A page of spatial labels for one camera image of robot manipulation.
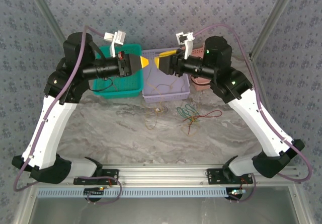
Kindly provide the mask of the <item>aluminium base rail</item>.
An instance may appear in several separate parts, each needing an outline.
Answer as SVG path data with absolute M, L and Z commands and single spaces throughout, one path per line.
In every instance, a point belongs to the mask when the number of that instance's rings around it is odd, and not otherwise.
M 208 185 L 206 171 L 219 169 L 221 165 L 202 164 L 110 164 L 103 165 L 103 169 L 119 170 L 118 180 L 125 187 L 202 187 Z M 300 176 L 295 166 L 287 166 L 282 170 L 287 177 L 297 178 Z M 291 181 L 279 175 L 269 179 L 254 172 L 256 185 L 266 186 L 290 186 Z

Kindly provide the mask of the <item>pink plastic basket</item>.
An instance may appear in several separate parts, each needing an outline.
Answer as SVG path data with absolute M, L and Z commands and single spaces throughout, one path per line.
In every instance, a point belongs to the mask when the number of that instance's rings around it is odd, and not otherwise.
M 203 58 L 203 55 L 204 55 L 204 48 L 203 47 L 193 49 L 191 52 L 191 56 Z M 192 79 L 192 85 L 194 86 L 196 91 L 202 91 L 202 90 L 209 89 L 210 88 L 209 83 L 210 83 L 210 80 L 202 78 L 202 77 Z

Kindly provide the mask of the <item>purple plastic basket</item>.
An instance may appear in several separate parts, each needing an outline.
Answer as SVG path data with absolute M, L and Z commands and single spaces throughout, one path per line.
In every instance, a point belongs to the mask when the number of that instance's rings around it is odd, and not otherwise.
M 142 95 L 146 103 L 178 101 L 187 99 L 190 94 L 188 75 L 176 77 L 166 75 L 156 68 L 154 58 L 172 48 L 143 50 L 142 56 L 149 60 L 143 69 L 144 87 Z

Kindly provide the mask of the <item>left black mount plate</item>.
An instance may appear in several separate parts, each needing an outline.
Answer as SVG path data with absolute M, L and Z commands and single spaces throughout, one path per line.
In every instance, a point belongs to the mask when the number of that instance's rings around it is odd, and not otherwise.
M 104 177 L 104 179 L 84 179 L 84 178 L 75 178 L 73 181 L 74 185 L 118 185 L 114 179 L 107 179 L 108 177 L 113 177 L 118 179 L 119 170 L 118 169 L 100 169 L 96 170 L 93 174 L 93 177 Z

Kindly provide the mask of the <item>aluminium table edge rail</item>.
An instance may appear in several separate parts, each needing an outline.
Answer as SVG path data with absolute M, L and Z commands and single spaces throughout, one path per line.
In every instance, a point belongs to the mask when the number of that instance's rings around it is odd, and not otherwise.
M 258 86 L 258 91 L 259 91 L 259 95 L 260 95 L 260 98 L 261 98 L 261 102 L 264 106 L 267 106 L 266 104 L 266 99 L 265 99 L 265 92 L 263 90 L 263 84 L 261 82 L 261 78 L 260 78 L 260 75 L 259 75 L 259 72 L 258 72 L 258 69 L 257 69 L 257 66 L 253 60 L 253 57 L 252 57 L 252 54 L 249 53 L 249 60 L 250 60 L 250 65 L 251 65 L 251 69 L 253 71 L 253 75 L 254 75 L 254 78 L 255 78 L 255 82 Z

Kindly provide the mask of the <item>small black circuit board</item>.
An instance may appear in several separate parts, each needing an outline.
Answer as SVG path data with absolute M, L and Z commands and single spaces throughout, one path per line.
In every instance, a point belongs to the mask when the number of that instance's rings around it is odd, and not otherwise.
M 102 199 L 104 190 L 104 187 L 85 188 L 83 190 L 83 196 L 88 203 L 96 203 Z
M 241 201 L 241 198 L 246 193 L 246 190 L 242 188 L 226 188 L 228 196 L 226 197 L 229 201 Z

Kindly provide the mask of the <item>grey metal panel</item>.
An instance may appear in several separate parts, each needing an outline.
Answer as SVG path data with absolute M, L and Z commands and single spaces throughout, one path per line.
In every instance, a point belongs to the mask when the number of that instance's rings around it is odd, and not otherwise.
M 258 187 L 245 202 L 223 197 L 120 198 L 88 204 L 59 188 L 28 190 L 13 224 L 317 224 L 297 186 Z

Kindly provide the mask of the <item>teal plastic basket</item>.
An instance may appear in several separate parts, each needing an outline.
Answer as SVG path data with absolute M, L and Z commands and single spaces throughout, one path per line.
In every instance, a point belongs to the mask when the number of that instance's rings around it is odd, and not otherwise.
M 110 56 L 110 46 L 101 46 L 100 49 L 105 57 Z M 124 53 L 130 53 L 141 56 L 142 49 L 139 44 L 124 44 L 122 46 L 115 46 L 115 52 L 124 51 Z M 95 90 L 94 94 L 105 99 L 117 99 L 117 98 L 133 98 L 138 97 L 143 89 L 143 70 L 138 71 L 134 75 L 118 78 L 111 77 L 113 82 L 111 86 L 110 80 L 97 79 L 94 80 L 92 89 Z

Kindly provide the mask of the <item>black mount plate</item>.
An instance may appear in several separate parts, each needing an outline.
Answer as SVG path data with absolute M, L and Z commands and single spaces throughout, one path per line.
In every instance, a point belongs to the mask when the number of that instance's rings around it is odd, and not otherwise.
M 119 170 L 118 169 L 100 169 L 96 170 L 93 174 L 93 177 L 104 177 L 104 179 L 84 179 L 84 178 L 75 178 L 73 181 L 74 185 L 118 185 L 114 179 L 107 179 L 108 177 L 113 177 L 118 179 Z
M 212 168 L 207 169 L 206 177 L 209 185 L 218 185 L 218 184 L 253 184 L 254 180 L 252 174 L 244 174 L 237 176 L 232 173 L 230 169 L 224 168 Z

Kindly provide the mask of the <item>right black mount plate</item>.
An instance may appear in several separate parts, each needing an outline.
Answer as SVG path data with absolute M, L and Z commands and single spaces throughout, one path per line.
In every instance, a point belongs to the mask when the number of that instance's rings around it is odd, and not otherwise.
M 206 177 L 209 185 L 218 185 L 218 184 L 253 184 L 254 180 L 252 174 L 244 174 L 237 176 L 232 173 L 230 169 L 224 168 L 212 168 L 207 169 Z

